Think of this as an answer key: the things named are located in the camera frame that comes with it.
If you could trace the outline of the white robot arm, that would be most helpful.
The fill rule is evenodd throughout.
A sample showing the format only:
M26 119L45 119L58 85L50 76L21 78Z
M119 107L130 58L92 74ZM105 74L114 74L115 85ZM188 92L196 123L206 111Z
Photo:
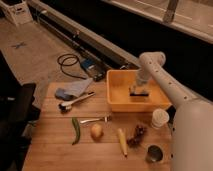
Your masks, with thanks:
M172 127L171 171L213 171L213 102L181 84L163 69L163 52L144 52L138 58L136 83L152 77L176 113Z

